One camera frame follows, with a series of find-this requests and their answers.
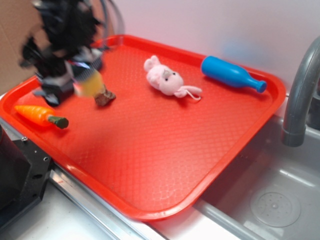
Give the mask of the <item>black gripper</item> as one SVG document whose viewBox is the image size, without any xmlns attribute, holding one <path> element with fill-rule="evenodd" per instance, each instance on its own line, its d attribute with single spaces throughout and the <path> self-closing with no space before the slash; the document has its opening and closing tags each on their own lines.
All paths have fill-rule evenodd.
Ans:
<svg viewBox="0 0 320 240">
<path fill-rule="evenodd" d="M 33 37 L 22 47 L 22 68 L 36 68 L 40 87 L 33 91 L 51 107 L 57 107 L 73 95 L 72 78 L 77 82 L 86 81 L 103 65 L 99 48 L 92 48 L 91 38 L 62 37 L 51 39 L 45 48 L 39 48 Z"/>
</svg>

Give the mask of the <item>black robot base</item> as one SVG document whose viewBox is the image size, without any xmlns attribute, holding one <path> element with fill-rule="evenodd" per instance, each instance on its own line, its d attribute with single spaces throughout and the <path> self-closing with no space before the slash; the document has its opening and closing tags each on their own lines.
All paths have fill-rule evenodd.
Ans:
<svg viewBox="0 0 320 240">
<path fill-rule="evenodd" d="M 43 199 L 52 158 L 31 140 L 12 140 L 0 128 L 0 231 Z"/>
</svg>

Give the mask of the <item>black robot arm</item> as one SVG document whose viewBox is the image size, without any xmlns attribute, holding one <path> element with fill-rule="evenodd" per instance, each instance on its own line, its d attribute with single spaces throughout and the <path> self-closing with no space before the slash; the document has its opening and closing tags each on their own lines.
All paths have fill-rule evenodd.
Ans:
<svg viewBox="0 0 320 240">
<path fill-rule="evenodd" d="M 35 67 L 42 97 L 51 107 L 59 106 L 74 93 L 74 83 L 83 82 L 102 66 L 102 53 L 92 48 L 96 26 L 88 0 L 35 0 L 49 45 L 39 48 L 31 34 L 22 47 L 23 68 Z"/>
</svg>

